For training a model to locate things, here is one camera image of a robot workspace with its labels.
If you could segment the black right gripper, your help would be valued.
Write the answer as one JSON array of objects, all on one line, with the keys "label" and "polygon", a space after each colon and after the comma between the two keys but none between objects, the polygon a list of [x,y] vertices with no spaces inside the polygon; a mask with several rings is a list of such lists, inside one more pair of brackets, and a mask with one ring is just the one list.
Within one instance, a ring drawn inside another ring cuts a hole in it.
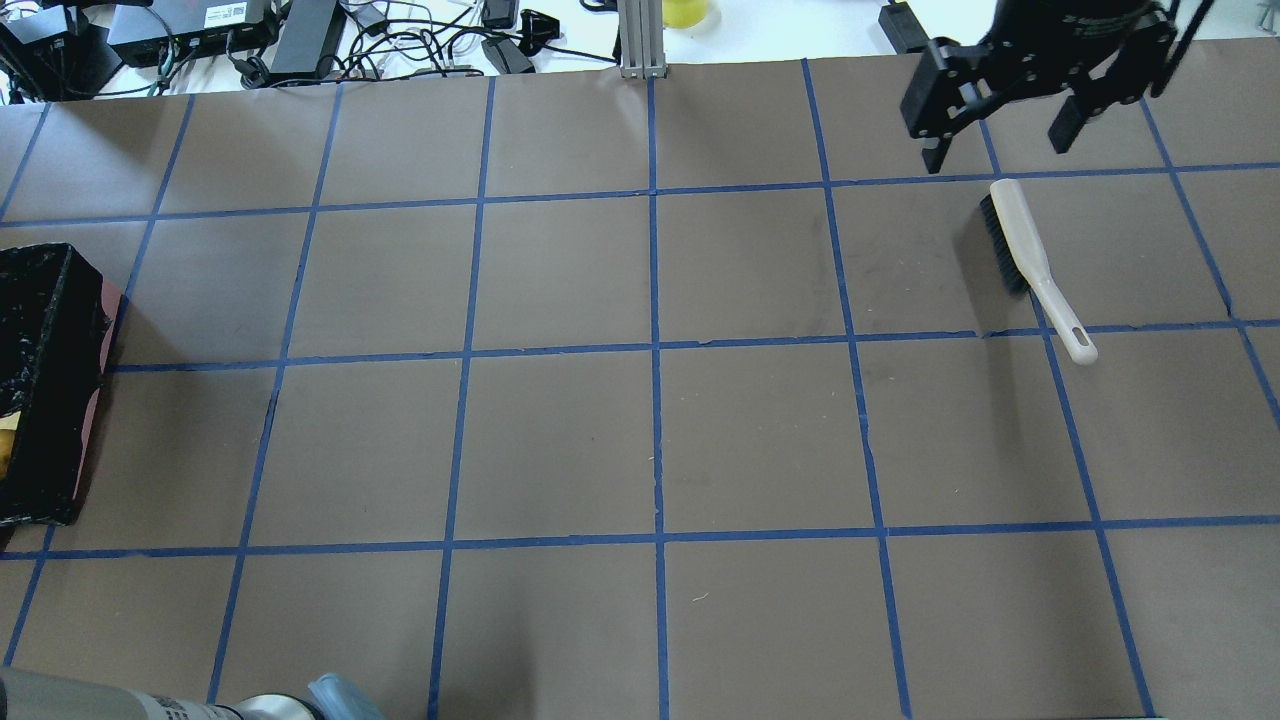
[{"label": "black right gripper", "polygon": [[1176,1],[998,1],[975,44],[934,36],[922,49],[900,113],[922,141],[929,176],[954,138],[1000,108],[1066,92],[1047,137],[1070,151],[1114,104],[1157,97],[1178,68]]}]

